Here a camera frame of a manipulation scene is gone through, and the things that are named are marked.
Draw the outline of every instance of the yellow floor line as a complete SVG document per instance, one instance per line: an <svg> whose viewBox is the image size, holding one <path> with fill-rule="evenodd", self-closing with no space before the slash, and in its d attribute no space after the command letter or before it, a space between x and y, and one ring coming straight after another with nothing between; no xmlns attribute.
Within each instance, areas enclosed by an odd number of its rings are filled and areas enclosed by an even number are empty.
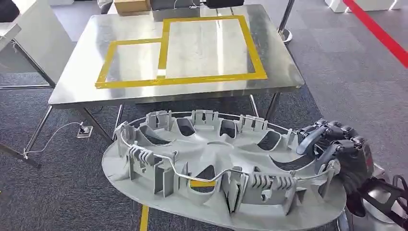
<svg viewBox="0 0 408 231"><path fill-rule="evenodd" d="M213 187L216 182L201 182L192 180L190 181L191 187ZM141 208L141 218L140 218L140 231L147 231L147 226L149 224L149 207L143 205Z"/></svg>
<svg viewBox="0 0 408 231"><path fill-rule="evenodd" d="M149 207L143 205L141 208L140 231L147 231L149 224Z"/></svg>

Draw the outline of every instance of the yellow tape outline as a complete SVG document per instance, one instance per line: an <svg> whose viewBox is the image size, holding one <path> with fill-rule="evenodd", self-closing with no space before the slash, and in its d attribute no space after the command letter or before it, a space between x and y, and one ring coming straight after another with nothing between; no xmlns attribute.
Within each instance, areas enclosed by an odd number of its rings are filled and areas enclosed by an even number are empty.
<svg viewBox="0 0 408 231"><path fill-rule="evenodd" d="M148 80L133 80L133 81L110 81L106 82L110 65L112 63L115 51L119 45L133 45L143 43L161 43L158 72L162 70L165 73L167 65L168 43L170 37L170 24L174 22L197 22L197 21L213 21L223 19L237 19L242 30L242 34L248 49L251 62L254 66L254 73L232 74L232 75L218 75L218 76L201 76L201 77L179 77L166 78L165 75L158 75L156 79ZM245 17L243 15L231 16L215 16L215 17L193 17L193 18L169 18L163 20L163 32L161 38L149 38L139 40L116 40L109 44L108 51L105 56L105 63L102 66L101 72L98 76L95 86L97 89L106 88L131 88L131 87L146 87L146 86L161 86L174 84L191 84L191 83L208 83L208 82L222 82L222 81L236 81L236 80L250 80L250 79L267 79L266 72L263 68L261 59L259 58L256 46L249 31Z"/></svg>

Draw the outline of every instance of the robotic hand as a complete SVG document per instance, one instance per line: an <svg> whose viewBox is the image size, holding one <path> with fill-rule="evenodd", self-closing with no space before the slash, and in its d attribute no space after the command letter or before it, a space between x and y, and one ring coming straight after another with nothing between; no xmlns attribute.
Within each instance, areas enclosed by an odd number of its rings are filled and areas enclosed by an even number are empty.
<svg viewBox="0 0 408 231"><path fill-rule="evenodd" d="M298 130L299 155L315 155L315 145L320 148L315 165L316 174L322 172L332 159L338 159L339 177L347 194L355 192L372 176L374 163L368 142L350 126L338 121L320 119L313 125Z"/></svg>

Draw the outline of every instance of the red floor line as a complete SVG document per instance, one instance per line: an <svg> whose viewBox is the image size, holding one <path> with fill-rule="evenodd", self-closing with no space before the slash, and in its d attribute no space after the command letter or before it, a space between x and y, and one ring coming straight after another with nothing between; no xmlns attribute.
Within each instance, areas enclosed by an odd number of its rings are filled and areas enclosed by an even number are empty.
<svg viewBox="0 0 408 231"><path fill-rule="evenodd" d="M343 0L354 15L367 27L369 31L405 66L408 68L408 52L387 34L370 16L354 2Z"/></svg>

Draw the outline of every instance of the yellow tape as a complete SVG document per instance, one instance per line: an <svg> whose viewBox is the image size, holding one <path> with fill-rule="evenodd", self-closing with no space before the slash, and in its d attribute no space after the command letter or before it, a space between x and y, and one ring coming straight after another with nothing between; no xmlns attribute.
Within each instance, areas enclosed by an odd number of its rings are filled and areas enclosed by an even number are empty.
<svg viewBox="0 0 408 231"><path fill-rule="evenodd" d="M143 205L141 208L140 231L147 231L149 225L149 207Z"/></svg>
<svg viewBox="0 0 408 231"><path fill-rule="evenodd" d="M254 66L255 73L263 74L266 76L266 72L262 65L261 59L259 58L258 51L256 51L256 46L254 44L254 40L252 39L251 32L249 31L248 25L246 24L245 17L242 15L237 16L238 21L241 25L241 30L243 34L243 38L245 39L246 47L251 57L252 65Z"/></svg>
<svg viewBox="0 0 408 231"><path fill-rule="evenodd" d="M263 79L264 75L258 73L248 74L234 74L224 76L203 76L203 77L183 77L183 78L158 78L148 80L137 81L112 81L112 82L98 82L95 84L96 88L133 88L133 87L146 87L146 86L163 86L163 85L175 85L175 84L192 84L192 83L209 83L209 82L224 82L224 81L237 81L237 80L249 80L249 79Z"/></svg>
<svg viewBox="0 0 408 231"><path fill-rule="evenodd" d="M168 52L168 41L170 39L170 22L168 20L163 20L163 32L162 32L162 45L160 46L159 55L159 65L157 67L160 74L157 78L166 77L166 66L167 66L167 52Z"/></svg>
<svg viewBox="0 0 408 231"><path fill-rule="evenodd" d="M102 66L101 72L99 73L98 80L95 83L95 86L98 88L98 83L106 82L106 76L109 73L109 68L111 67L112 60L115 55L117 46L119 45L133 45L133 44L143 44L143 43L155 43L161 42L161 38L149 38L149 39L139 39L139 40L115 40L109 44L108 52L105 56L105 63Z"/></svg>
<svg viewBox="0 0 408 231"><path fill-rule="evenodd" d="M196 21L212 21L223 19L237 19L240 23L242 34L248 49L249 56L254 66L254 73L232 74L221 76L202 76L202 77L177 77L166 78L167 53L170 37L170 24L172 22L196 22ZM118 45L130 45L141 43L160 42L160 54L158 64L158 75L156 79L134 80L134 81L110 81L106 82L106 76L109 72L109 67L112 62L115 50ZM243 15L231 16L215 16L215 17L193 17L193 18L170 18L163 20L163 32L161 38L139 39L139 40L119 40L112 41L108 47L108 52L105 57L105 63L102 66L98 80L95 83L96 88L131 88L131 87L146 87L146 86L161 86L175 84L192 84L192 83L207 83L207 82L223 82L237 81L249 79L267 79L266 72L259 58L256 46L251 36L251 32Z"/></svg>
<svg viewBox="0 0 408 231"><path fill-rule="evenodd" d="M190 187L214 187L215 185L216 185L215 181L212 182L202 182L196 180L190 181Z"/></svg>

